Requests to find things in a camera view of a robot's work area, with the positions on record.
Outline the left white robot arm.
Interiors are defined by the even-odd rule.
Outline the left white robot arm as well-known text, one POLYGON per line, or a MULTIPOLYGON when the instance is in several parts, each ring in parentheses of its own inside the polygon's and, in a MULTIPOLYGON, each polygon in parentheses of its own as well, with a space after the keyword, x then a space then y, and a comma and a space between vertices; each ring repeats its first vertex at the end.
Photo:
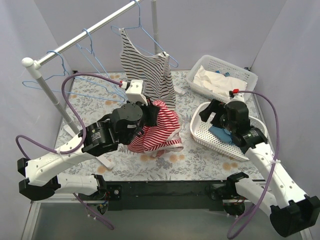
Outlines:
POLYGON ((64 171, 81 162, 114 152, 120 144, 129 145, 144 134, 143 127, 157 124, 160 107, 126 103, 97 122, 88 125, 56 152, 36 159, 21 158, 17 170, 24 176, 19 193, 32 201, 45 200, 56 193, 75 193, 101 200, 109 190, 102 175, 80 176, 64 171))

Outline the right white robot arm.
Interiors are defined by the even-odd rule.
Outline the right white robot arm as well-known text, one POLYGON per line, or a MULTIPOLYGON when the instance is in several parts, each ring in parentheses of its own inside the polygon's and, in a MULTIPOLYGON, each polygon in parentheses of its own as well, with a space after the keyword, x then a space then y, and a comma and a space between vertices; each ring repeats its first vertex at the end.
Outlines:
POLYGON ((212 100, 199 113, 202 122, 229 131, 232 142, 257 167, 266 183, 264 187, 243 173, 227 177, 226 192, 232 199, 245 197, 254 204, 250 215, 261 209, 282 237, 288 237, 316 224, 320 200, 309 196, 286 172, 272 151, 265 134, 251 125, 247 105, 241 100, 223 103, 212 100))

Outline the red white striped tank top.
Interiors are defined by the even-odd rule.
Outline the red white striped tank top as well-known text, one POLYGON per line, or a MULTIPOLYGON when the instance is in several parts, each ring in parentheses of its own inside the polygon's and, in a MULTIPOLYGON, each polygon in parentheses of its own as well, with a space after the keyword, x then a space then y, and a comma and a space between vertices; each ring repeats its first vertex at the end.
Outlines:
POLYGON ((144 126, 144 134, 136 136, 127 146, 128 150, 133 153, 148 154, 154 158, 169 152, 181 151, 184 147, 180 137, 182 128, 178 114, 170 110, 163 101, 156 100, 153 104, 160 108, 157 125, 144 126))

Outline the white oval laundry basket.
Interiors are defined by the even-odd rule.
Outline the white oval laundry basket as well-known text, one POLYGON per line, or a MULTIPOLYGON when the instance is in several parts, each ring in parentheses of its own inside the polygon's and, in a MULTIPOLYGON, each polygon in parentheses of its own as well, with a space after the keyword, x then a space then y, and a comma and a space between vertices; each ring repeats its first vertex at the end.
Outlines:
POLYGON ((209 131, 209 128, 212 126, 211 120, 215 116, 215 113, 211 113, 207 122, 203 122, 201 120, 199 113, 203 111, 209 104, 210 102, 204 102, 200 104, 192 116, 189 129, 193 139, 197 143, 220 154, 234 158, 238 161, 248 161, 249 159, 242 153, 239 147, 220 141, 219 138, 209 131))

